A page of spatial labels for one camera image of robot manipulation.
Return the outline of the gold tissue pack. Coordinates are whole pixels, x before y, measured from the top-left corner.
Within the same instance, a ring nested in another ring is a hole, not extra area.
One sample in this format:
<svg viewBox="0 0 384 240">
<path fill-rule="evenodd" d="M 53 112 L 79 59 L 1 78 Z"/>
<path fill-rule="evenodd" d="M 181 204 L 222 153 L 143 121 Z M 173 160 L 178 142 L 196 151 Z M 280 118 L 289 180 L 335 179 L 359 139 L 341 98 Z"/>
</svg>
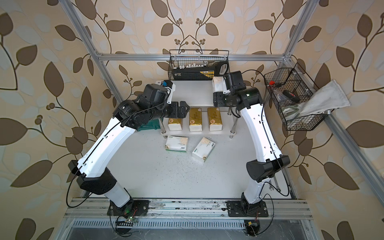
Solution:
<svg viewBox="0 0 384 240">
<path fill-rule="evenodd" d="M 170 131 L 181 131 L 183 129 L 183 120 L 182 119 L 169 118 L 168 128 Z"/>
<path fill-rule="evenodd" d="M 208 114 L 210 132 L 222 131 L 223 130 L 223 122 L 222 122 L 220 109 L 219 108 L 208 108 L 207 114 Z"/>
<path fill-rule="evenodd" d="M 190 132 L 201 132 L 203 130 L 202 109 L 191 108 L 189 114 Z"/>
</svg>

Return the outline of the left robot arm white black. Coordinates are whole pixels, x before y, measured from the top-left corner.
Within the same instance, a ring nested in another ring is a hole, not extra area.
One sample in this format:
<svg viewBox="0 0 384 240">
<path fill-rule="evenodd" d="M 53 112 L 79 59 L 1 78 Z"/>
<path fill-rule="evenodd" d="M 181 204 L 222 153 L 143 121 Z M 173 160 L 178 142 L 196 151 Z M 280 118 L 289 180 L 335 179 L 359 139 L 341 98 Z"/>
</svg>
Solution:
<svg viewBox="0 0 384 240">
<path fill-rule="evenodd" d="M 113 112 L 106 129 L 90 150 L 69 168 L 80 189 L 104 195 L 116 207 L 133 203 L 131 196 L 108 170 L 107 165 L 122 144 L 151 120 L 162 118 L 184 119 L 190 110 L 185 102 L 173 102 L 176 86 L 171 81 L 148 84 L 135 100 L 121 102 Z"/>
</svg>

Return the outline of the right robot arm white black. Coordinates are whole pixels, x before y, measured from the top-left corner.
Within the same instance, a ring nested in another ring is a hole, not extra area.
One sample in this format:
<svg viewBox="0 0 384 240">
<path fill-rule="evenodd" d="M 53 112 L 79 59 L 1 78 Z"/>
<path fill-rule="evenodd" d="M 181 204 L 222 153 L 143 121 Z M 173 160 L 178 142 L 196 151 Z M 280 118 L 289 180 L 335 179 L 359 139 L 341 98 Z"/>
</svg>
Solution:
<svg viewBox="0 0 384 240">
<path fill-rule="evenodd" d="M 257 88 L 247 88 L 240 71 L 213 77 L 215 107 L 228 107 L 234 117 L 244 118 L 250 131 L 256 159 L 246 164 L 250 182 L 242 193 L 243 208 L 262 201 L 265 185 L 290 163 L 277 146 L 265 116 L 264 101 Z"/>
</svg>

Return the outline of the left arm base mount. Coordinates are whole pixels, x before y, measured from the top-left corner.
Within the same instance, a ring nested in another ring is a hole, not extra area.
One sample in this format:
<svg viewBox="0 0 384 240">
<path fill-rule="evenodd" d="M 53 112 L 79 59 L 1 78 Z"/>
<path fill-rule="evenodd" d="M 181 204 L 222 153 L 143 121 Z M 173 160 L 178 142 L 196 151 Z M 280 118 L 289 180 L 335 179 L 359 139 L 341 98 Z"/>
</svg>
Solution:
<svg viewBox="0 0 384 240">
<path fill-rule="evenodd" d="M 130 199 L 122 207 L 117 207 L 112 201 L 110 201 L 107 215 L 125 218 L 145 216 L 149 209 L 149 203 L 150 201 L 148 200 Z"/>
</svg>

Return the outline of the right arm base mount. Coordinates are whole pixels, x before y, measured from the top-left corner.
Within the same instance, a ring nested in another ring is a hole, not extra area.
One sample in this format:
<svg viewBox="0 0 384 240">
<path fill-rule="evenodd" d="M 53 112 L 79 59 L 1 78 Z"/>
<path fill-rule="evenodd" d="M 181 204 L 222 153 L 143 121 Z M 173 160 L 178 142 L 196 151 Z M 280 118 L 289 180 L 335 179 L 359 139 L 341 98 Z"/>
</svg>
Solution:
<svg viewBox="0 0 384 240">
<path fill-rule="evenodd" d="M 266 218 L 269 216 L 267 205 L 264 201 L 256 204 L 248 204 L 247 201 L 227 201 L 226 207 L 228 209 L 229 217 L 239 218 Z"/>
</svg>

